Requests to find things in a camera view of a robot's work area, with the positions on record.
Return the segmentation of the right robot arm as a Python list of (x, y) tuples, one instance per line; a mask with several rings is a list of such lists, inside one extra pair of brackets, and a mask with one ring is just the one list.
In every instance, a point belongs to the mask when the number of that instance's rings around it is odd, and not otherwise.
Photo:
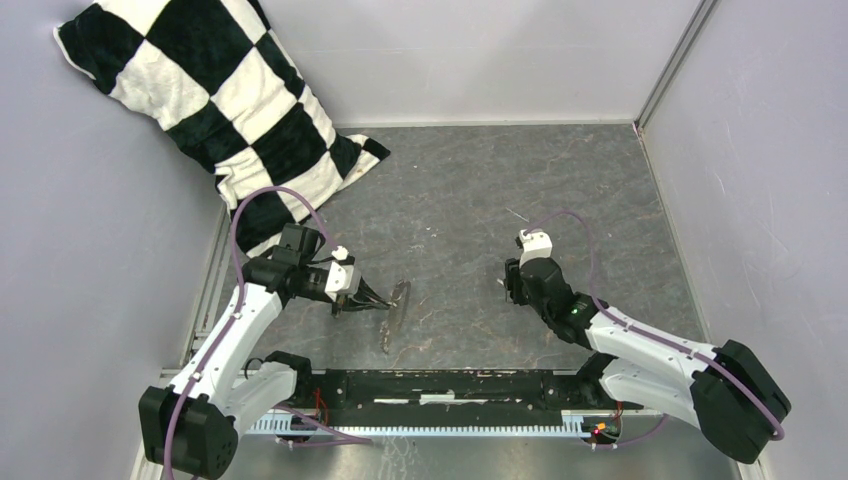
[(748, 346), (687, 340), (636, 321), (573, 290), (551, 258), (510, 258), (504, 271), (512, 303), (530, 306), (558, 339), (592, 351), (577, 382), (585, 405), (614, 400), (656, 410), (745, 464), (781, 439), (791, 402)]

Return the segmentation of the metal key organizer plate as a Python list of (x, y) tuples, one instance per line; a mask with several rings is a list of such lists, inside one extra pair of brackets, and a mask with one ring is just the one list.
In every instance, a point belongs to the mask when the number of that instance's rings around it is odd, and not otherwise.
[(397, 335), (405, 319), (410, 292), (411, 282), (406, 279), (400, 280), (391, 292), (390, 308), (381, 325), (379, 342), (381, 351), (386, 355), (390, 352), (392, 338)]

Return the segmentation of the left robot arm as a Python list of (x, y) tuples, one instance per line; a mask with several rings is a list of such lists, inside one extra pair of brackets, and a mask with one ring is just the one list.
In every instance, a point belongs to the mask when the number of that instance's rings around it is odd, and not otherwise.
[(326, 303), (331, 312), (388, 310), (362, 278), (355, 259), (337, 247), (322, 261), (321, 232), (287, 225), (280, 240), (241, 267), (229, 306), (188, 364), (165, 387), (150, 387), (139, 401), (147, 460), (195, 477), (218, 479), (240, 438), (267, 411), (319, 399), (308, 358), (275, 351), (245, 376), (254, 346), (295, 298)]

